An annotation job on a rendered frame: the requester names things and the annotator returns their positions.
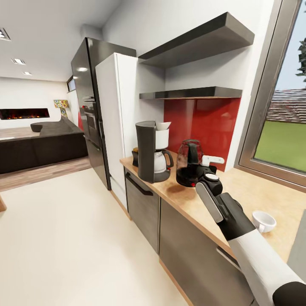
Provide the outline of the coffee cup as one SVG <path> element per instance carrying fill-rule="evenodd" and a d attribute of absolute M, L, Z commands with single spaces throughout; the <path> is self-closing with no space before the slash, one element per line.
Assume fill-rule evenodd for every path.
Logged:
<path fill-rule="evenodd" d="M 252 222 L 261 234 L 263 232 L 270 232 L 277 224 L 276 220 L 272 216 L 262 211 L 253 212 Z"/>

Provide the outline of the bottle of coffee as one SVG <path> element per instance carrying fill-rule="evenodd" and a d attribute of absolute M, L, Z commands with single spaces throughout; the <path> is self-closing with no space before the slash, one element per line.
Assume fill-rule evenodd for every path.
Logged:
<path fill-rule="evenodd" d="M 133 155 L 133 166 L 138 167 L 138 163 L 139 163 L 138 147 L 133 149 L 132 155 Z"/>

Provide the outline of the paper coffee filter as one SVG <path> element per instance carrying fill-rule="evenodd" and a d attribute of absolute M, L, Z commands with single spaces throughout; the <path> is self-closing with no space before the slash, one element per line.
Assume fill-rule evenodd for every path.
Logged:
<path fill-rule="evenodd" d="M 160 123 L 156 119 L 155 119 L 155 122 L 156 122 L 156 127 L 158 131 L 167 130 L 170 125 L 170 122 Z"/>

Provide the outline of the electric kettle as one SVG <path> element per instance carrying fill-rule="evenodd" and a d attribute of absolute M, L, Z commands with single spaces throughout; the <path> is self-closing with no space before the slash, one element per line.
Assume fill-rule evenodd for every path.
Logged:
<path fill-rule="evenodd" d="M 176 160 L 176 181 L 184 187 L 195 187 L 198 177 L 190 175 L 187 169 L 189 162 L 200 164 L 204 153 L 201 143 L 195 139 L 186 139 L 181 143 Z"/>

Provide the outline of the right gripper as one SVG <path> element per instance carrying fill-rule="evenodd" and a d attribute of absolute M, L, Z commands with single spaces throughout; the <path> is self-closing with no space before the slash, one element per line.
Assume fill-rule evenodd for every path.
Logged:
<path fill-rule="evenodd" d="M 213 165 L 202 166 L 200 164 L 195 164 L 195 163 L 191 163 L 191 162 L 189 162 L 187 164 L 187 169 L 190 171 L 190 175 L 195 175 L 195 176 L 197 176 L 198 173 L 202 170 L 209 170 L 211 172 L 214 172 L 215 174 L 216 174 L 216 171 L 217 171 L 216 166 L 213 166 Z"/>

